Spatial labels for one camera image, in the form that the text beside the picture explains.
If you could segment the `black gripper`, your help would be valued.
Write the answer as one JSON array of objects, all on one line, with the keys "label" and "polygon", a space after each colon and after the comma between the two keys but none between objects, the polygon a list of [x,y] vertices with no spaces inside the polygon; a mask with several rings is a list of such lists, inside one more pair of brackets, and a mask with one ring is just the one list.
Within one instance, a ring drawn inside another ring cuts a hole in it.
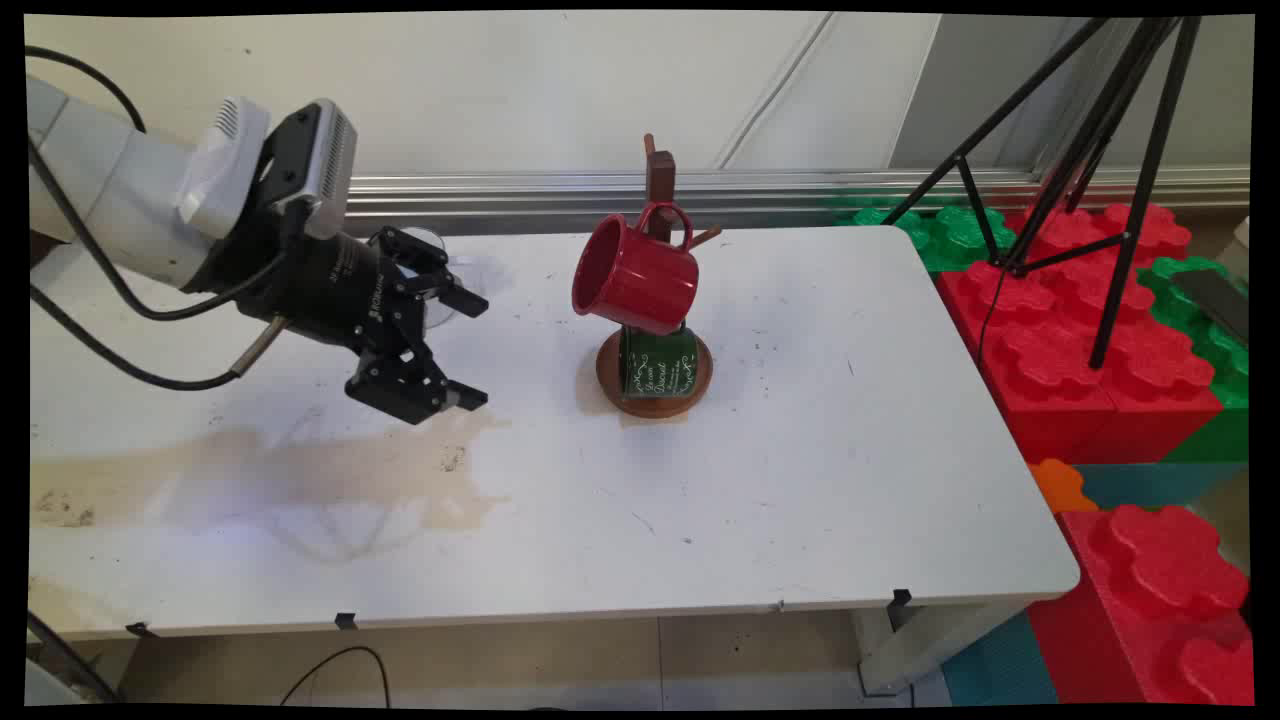
[{"label": "black gripper", "polygon": [[[424,320],[479,318],[490,307],[442,236],[385,225],[365,242],[343,233],[316,238],[280,213],[252,213],[214,245],[186,291],[227,292],[274,260],[279,265],[236,296],[237,309],[264,322],[283,316],[296,334],[356,352],[349,398],[410,425],[488,404],[486,392],[448,378],[426,345]],[[424,320],[393,318],[383,306],[388,293],[420,302]]]}]

